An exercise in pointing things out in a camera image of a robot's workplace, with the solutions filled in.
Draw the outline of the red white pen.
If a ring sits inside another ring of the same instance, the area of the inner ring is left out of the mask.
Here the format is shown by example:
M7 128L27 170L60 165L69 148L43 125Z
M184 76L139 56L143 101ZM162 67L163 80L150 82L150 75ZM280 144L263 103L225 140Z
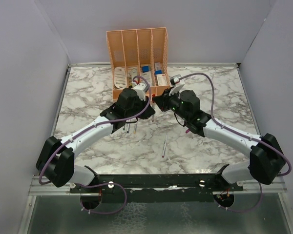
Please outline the red white pen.
M155 103L153 102L152 103L152 108L153 110L155 111ZM151 117L151 121L154 122L154 115L155 115L155 112L153 113L152 117Z

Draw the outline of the magenta white pen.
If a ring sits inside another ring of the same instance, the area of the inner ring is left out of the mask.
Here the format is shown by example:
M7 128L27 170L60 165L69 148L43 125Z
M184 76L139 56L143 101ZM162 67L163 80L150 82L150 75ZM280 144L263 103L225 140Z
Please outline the magenta white pen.
M166 134L166 136L165 136L165 141L164 141L163 150L162 150L162 158L164 158L165 154L166 154L167 138L168 138L168 134Z

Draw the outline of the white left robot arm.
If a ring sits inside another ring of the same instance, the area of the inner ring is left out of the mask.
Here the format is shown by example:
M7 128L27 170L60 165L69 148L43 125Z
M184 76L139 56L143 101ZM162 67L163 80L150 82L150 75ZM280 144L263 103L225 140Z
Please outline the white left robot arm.
M115 103L82 129L58 139L49 137L36 163L40 172L39 183L52 183L61 187L67 183L80 184L87 192L98 187L97 174L87 166L75 164L75 158L89 146L109 136L126 125L133 118L148 119L155 111L150 105L150 88L139 84L125 88Z

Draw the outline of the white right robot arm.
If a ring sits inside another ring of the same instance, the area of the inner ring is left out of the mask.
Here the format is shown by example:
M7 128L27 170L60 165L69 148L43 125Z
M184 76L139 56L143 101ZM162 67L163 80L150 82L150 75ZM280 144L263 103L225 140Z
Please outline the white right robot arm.
M238 181L253 179L270 185L285 165L276 137L271 134L251 135L212 119L200 109L200 99L192 90L171 95L170 89L165 89L152 100L161 111L171 110L183 119L190 132L220 141L249 158L244 163L227 164L216 173L214 184L221 191Z

